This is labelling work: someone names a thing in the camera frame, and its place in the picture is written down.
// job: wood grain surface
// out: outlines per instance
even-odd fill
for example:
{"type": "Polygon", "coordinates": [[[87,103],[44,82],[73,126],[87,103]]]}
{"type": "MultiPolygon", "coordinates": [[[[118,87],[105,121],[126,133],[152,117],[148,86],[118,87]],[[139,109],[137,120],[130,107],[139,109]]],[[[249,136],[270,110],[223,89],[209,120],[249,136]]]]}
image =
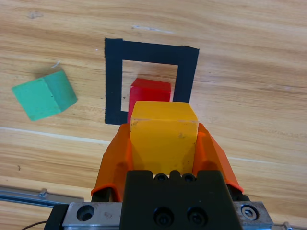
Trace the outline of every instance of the wood grain surface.
{"type": "MultiPolygon", "coordinates": [[[[0,184],[90,200],[118,129],[104,123],[104,38],[191,46],[200,55],[190,104],[240,185],[275,222],[307,226],[306,9],[305,0],[0,0],[0,184]],[[31,122],[11,88],[60,69],[78,102],[31,122]]],[[[136,77],[174,87],[176,72],[124,61],[122,109],[136,77]]],[[[49,212],[1,202],[0,229],[49,212]]]]}

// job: black tape square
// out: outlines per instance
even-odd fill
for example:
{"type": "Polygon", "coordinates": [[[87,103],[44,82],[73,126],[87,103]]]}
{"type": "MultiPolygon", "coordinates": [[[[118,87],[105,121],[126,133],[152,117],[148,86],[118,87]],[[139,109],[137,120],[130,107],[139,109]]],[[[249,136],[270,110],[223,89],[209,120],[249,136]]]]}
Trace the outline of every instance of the black tape square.
{"type": "Polygon", "coordinates": [[[174,102],[189,102],[199,49],[168,46],[123,39],[105,39],[106,116],[105,123],[127,123],[128,112],[121,111],[123,60],[178,65],[174,102]]]}

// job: screw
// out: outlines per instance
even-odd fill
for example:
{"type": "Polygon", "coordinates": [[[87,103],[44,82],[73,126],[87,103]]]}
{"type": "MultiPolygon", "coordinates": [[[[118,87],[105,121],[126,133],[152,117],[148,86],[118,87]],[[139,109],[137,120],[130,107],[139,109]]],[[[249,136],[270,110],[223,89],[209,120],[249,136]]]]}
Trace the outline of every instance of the screw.
{"type": "Polygon", "coordinates": [[[241,212],[246,219],[256,220],[258,218],[255,209],[252,208],[251,206],[243,206],[241,212]]]}

